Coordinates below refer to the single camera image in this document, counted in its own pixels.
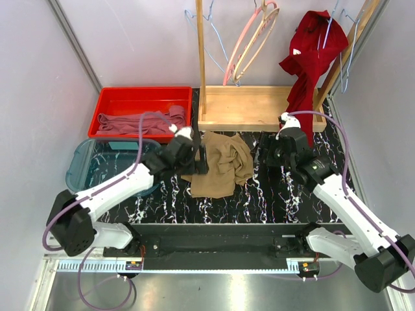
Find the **right wooden rack post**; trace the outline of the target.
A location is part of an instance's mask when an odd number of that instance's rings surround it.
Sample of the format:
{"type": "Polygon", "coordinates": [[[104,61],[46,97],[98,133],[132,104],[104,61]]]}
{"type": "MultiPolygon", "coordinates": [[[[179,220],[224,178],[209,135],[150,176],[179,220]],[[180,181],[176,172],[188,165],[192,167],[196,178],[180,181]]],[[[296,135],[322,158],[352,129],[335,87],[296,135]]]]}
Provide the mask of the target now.
{"type": "Polygon", "coordinates": [[[327,96],[333,92],[335,84],[340,84],[341,93],[345,93],[348,89],[350,80],[350,71],[353,58],[357,53],[356,44],[362,42],[362,35],[369,27],[369,24],[375,18],[375,13],[380,9],[384,1],[364,1],[361,9],[356,15],[350,14],[346,8],[338,12],[338,23],[348,20],[351,28],[347,35],[348,46],[340,52],[314,98],[313,109],[319,110],[327,96]]]}

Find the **black marble pattern mat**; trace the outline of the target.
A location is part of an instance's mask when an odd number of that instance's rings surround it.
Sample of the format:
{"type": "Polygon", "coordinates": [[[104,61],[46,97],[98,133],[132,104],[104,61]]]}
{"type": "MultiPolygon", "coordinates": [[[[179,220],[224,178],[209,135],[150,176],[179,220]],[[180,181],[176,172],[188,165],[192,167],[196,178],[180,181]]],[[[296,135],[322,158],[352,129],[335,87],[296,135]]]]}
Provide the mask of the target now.
{"type": "MultiPolygon", "coordinates": [[[[199,89],[193,89],[191,122],[196,125],[199,89]]],[[[340,133],[331,122],[323,132],[314,133],[314,149],[328,156],[340,171],[344,147],[340,133]]],[[[99,218],[102,222],[131,224],[265,224],[336,223],[340,218],[314,195],[295,183],[284,168],[267,168],[255,159],[254,176],[244,186],[236,185],[231,196],[192,198],[190,183],[168,176],[147,196],[133,196],[99,218]]]]}

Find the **aluminium rail frame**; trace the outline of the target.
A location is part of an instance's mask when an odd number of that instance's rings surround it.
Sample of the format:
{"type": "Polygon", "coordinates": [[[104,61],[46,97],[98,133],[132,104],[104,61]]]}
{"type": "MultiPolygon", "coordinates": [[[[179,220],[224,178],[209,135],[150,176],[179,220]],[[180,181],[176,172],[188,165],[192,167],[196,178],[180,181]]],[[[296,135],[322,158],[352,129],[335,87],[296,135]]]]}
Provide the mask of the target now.
{"type": "Polygon", "coordinates": [[[391,289],[369,291],[325,255],[298,253],[292,238],[260,238],[242,252],[155,245],[143,258],[49,255],[32,310],[411,310],[391,289]]]}

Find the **red pleated skirt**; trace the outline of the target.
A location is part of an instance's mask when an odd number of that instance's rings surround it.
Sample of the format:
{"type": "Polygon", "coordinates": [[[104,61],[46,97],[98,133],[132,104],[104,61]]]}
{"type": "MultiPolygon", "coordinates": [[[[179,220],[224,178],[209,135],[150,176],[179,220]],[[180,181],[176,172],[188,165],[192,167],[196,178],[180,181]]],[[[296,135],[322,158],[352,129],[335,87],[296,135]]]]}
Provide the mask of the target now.
{"type": "Polygon", "coordinates": [[[308,11],[300,21],[289,45],[289,55],[279,65],[296,75],[287,102],[287,112],[313,110],[314,89],[331,62],[348,46],[342,27],[333,20],[326,48],[322,49],[330,15],[328,11],[308,11]]]}

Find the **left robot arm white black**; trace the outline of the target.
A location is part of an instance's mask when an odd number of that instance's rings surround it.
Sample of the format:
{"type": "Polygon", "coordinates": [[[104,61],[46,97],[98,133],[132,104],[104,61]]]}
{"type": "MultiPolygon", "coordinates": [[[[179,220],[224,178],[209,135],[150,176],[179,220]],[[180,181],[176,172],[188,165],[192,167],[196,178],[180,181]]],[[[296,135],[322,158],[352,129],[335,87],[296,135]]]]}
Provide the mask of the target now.
{"type": "Polygon", "coordinates": [[[170,142],[157,150],[139,152],[136,162],[111,179],[90,189],[60,192],[49,214],[42,243],[48,251],[75,257],[92,248],[110,248],[131,257],[141,251],[141,235],[124,223],[104,223],[99,218],[110,209],[145,192],[168,173],[208,173],[206,147],[193,141],[193,130],[177,130],[170,142]]]}

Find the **wooden rack base tray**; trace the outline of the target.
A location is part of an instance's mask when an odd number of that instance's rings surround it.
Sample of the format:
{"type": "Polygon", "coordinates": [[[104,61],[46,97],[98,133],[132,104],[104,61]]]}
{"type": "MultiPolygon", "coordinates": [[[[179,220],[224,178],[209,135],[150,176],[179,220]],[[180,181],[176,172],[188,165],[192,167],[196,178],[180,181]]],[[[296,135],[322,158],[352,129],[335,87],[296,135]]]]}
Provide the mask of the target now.
{"type": "Polygon", "coordinates": [[[290,92],[290,86],[206,86],[199,104],[198,129],[276,132],[290,92]]]}

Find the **left wooden rack post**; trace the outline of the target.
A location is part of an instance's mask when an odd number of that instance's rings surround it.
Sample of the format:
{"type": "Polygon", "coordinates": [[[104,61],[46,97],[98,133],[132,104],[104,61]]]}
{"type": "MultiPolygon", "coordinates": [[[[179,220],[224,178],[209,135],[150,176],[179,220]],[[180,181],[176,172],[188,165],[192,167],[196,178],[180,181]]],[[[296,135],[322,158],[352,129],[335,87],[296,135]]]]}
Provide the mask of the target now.
{"type": "Polygon", "coordinates": [[[201,119],[206,117],[206,72],[205,72],[205,52],[204,52],[204,28],[202,0],[195,1],[196,6],[196,29],[198,37],[198,59],[200,66],[200,108],[201,119]]]}

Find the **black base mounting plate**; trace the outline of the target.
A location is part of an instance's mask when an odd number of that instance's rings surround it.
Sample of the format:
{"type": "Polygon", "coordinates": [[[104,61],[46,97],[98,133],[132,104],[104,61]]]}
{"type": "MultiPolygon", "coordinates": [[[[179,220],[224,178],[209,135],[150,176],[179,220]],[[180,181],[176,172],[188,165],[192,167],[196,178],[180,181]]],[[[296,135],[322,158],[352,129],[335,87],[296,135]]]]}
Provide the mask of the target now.
{"type": "Polygon", "coordinates": [[[303,224],[139,224],[134,254],[104,248],[105,257],[144,256],[144,271],[163,273],[264,273],[284,269],[287,259],[313,260],[296,234],[303,224]]]}

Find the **tan brown garment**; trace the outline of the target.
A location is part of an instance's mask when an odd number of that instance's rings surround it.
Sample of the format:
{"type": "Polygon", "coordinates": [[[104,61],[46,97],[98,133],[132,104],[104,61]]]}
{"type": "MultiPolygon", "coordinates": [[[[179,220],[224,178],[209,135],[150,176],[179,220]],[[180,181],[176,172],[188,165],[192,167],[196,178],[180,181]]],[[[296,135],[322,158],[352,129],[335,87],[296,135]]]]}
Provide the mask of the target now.
{"type": "Polygon", "coordinates": [[[193,198],[224,198],[253,177],[254,160],[249,146],[237,133],[233,136],[206,131],[202,138],[209,167],[204,175],[183,175],[191,183],[193,198]]]}

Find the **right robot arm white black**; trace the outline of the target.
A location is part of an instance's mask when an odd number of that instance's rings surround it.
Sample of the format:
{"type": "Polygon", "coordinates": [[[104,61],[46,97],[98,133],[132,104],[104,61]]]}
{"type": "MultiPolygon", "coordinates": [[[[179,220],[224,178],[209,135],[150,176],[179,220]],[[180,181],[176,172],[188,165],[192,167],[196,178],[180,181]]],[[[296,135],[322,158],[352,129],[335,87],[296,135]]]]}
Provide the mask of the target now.
{"type": "Polygon", "coordinates": [[[310,223],[296,233],[297,254],[321,253],[354,270],[369,290],[379,293],[412,267],[414,238],[389,228],[342,183],[331,161],[317,156],[300,128],[264,133],[259,161],[283,167],[294,181],[323,201],[343,222],[353,239],[342,238],[321,225],[310,223]]]}

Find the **light blue wire hanger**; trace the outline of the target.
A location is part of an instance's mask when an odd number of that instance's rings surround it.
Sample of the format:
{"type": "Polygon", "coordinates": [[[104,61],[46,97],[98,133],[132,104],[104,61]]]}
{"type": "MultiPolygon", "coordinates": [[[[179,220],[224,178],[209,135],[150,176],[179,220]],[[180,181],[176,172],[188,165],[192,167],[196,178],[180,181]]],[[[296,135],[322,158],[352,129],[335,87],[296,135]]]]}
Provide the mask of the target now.
{"type": "Polygon", "coordinates": [[[327,24],[326,33],[325,33],[325,36],[324,36],[324,41],[323,41],[322,49],[325,49],[326,48],[329,31],[330,31],[331,24],[333,22],[333,17],[334,17],[334,14],[335,14],[336,10],[337,10],[337,7],[338,7],[339,2],[340,2],[339,0],[336,1],[335,6],[334,6],[334,8],[333,8],[333,10],[331,12],[331,15],[330,15],[330,18],[329,18],[329,21],[328,21],[328,24],[327,24]]]}

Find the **wooden rack post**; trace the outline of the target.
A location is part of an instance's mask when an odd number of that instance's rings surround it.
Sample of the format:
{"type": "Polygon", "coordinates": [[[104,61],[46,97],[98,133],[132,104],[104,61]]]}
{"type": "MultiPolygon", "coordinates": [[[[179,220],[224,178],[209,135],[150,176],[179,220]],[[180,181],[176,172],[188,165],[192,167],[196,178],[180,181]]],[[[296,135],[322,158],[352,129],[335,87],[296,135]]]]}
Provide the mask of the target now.
{"type": "Polygon", "coordinates": [[[348,46],[340,52],[314,98],[313,109],[319,110],[327,96],[333,92],[335,84],[340,84],[341,93],[345,93],[348,89],[350,80],[350,71],[353,58],[357,53],[356,44],[362,42],[362,35],[369,27],[369,24],[375,18],[375,13],[380,9],[384,1],[364,1],[361,9],[356,15],[350,14],[346,8],[338,12],[338,23],[348,20],[351,28],[347,35],[348,46]]]}
{"type": "Polygon", "coordinates": [[[198,59],[200,66],[200,108],[201,119],[206,117],[206,72],[205,72],[205,52],[204,52],[204,28],[202,0],[195,1],[196,6],[196,29],[198,37],[198,59]]]}

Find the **red plastic bin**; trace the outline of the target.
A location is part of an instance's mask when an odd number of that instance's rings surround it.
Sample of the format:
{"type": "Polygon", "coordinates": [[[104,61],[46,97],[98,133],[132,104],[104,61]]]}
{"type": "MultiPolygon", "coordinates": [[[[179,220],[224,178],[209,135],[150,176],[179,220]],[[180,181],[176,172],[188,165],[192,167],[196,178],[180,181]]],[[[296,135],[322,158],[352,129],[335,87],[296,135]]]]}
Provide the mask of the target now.
{"type": "MultiPolygon", "coordinates": [[[[93,115],[88,137],[110,139],[137,139],[138,135],[97,135],[100,113],[107,115],[133,115],[146,112],[167,112],[171,106],[181,106],[186,112],[186,126],[191,125],[192,88],[191,87],[105,87],[101,90],[93,115]]],[[[168,143],[169,135],[143,135],[161,144],[168,143]]]]}

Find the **mauve pink garment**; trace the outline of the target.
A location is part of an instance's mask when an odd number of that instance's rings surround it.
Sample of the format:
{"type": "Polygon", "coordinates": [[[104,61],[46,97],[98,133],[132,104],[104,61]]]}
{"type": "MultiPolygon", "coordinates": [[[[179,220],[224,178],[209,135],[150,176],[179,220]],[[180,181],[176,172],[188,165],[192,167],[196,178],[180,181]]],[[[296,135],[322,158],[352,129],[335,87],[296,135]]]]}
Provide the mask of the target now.
{"type": "Polygon", "coordinates": [[[169,135],[169,127],[177,129],[186,126],[186,112],[181,106],[171,106],[167,112],[146,112],[133,115],[107,115],[100,113],[97,117],[99,127],[97,135],[138,135],[141,128],[143,135],[169,135]]]}

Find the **teal transparent plastic tub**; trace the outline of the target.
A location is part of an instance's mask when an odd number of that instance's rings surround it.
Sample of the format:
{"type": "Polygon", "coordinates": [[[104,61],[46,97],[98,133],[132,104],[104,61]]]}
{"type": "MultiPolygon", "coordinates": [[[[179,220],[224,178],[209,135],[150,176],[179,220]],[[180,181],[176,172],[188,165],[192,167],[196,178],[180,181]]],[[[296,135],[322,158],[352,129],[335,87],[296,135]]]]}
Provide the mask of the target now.
{"type": "Polygon", "coordinates": [[[73,154],[65,175],[67,188],[80,192],[95,187],[128,170],[136,161],[137,140],[87,139],[73,154]]]}

